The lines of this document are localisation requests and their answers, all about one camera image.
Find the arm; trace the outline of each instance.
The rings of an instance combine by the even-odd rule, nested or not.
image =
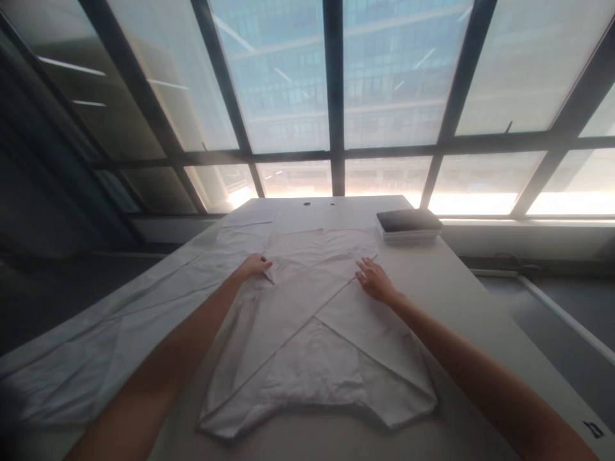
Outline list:
[[[213,343],[243,282],[271,267],[251,255],[141,363],[66,457],[145,460],[173,402]]]
[[[421,311],[369,258],[357,262],[367,295],[389,306],[525,460],[595,460],[585,442],[532,389],[497,361]]]

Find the white table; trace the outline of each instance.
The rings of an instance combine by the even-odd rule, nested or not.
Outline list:
[[[402,196],[261,198],[244,206],[254,206],[261,200],[278,206],[275,222],[259,225],[263,233],[369,227],[375,223],[376,212],[409,207]],[[213,244],[221,224],[210,227],[199,240],[210,239]],[[606,425],[442,239],[394,247],[380,242],[380,246],[383,265],[401,291],[528,383],[601,459],[612,459],[615,442]],[[407,428],[389,433],[348,415],[279,414],[232,446],[196,432],[207,383],[233,314],[231,310],[213,349],[180,395],[151,459],[517,459],[501,435],[424,349],[439,405],[434,414]],[[599,424],[607,436],[594,439],[583,421]],[[39,455],[45,453],[49,459],[59,459],[78,436],[75,431],[43,431],[32,433],[25,441],[39,446]]]

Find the floor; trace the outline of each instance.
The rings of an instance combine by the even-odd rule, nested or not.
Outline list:
[[[516,280],[497,277],[479,277],[479,280],[490,293],[504,300],[510,317],[611,432],[615,432],[615,367]],[[611,309],[615,296],[613,283],[600,285],[548,278],[533,281],[603,342],[613,339],[615,329],[611,328],[608,338],[604,328],[604,324],[612,324],[615,319],[615,309]]]
[[[160,258],[84,255],[3,265],[0,355],[75,316]]]

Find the hand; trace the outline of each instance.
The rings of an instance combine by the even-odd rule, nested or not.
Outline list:
[[[362,271],[355,273],[357,280],[370,298],[391,306],[396,299],[403,297],[379,264],[369,258],[361,258],[361,261],[357,261],[357,266]]]
[[[255,253],[248,256],[248,258],[241,263],[241,265],[235,270],[235,274],[245,280],[262,273],[266,269],[269,269],[272,264],[273,262],[267,261],[265,256]]]

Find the glass window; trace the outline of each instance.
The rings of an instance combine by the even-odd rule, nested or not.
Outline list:
[[[615,149],[572,150],[527,214],[615,214]]]
[[[445,156],[429,209],[436,214],[509,214],[544,152]]]
[[[615,136],[615,85],[611,87],[580,134],[581,138],[588,136]]]
[[[344,0],[346,149],[435,144],[469,0]]]
[[[145,206],[155,213],[196,213],[188,193],[170,166],[122,170]]]
[[[124,189],[122,183],[115,175],[108,171],[96,171],[96,176],[102,183],[102,186],[107,190],[109,195],[113,197],[116,203],[125,213],[138,213],[141,209],[130,197],[130,194]]]
[[[255,154],[329,150],[322,0],[210,0]]]
[[[113,159],[165,157],[77,0],[7,0],[0,8]]]
[[[419,208],[430,165],[431,157],[346,160],[346,196],[403,195]]]
[[[238,149],[190,0],[109,0],[182,148]]]
[[[331,197],[329,160],[256,165],[265,197]]]
[[[186,173],[208,213],[230,213],[258,198],[247,165],[187,166]]]
[[[549,129],[614,13],[611,0],[499,0],[457,134]]]

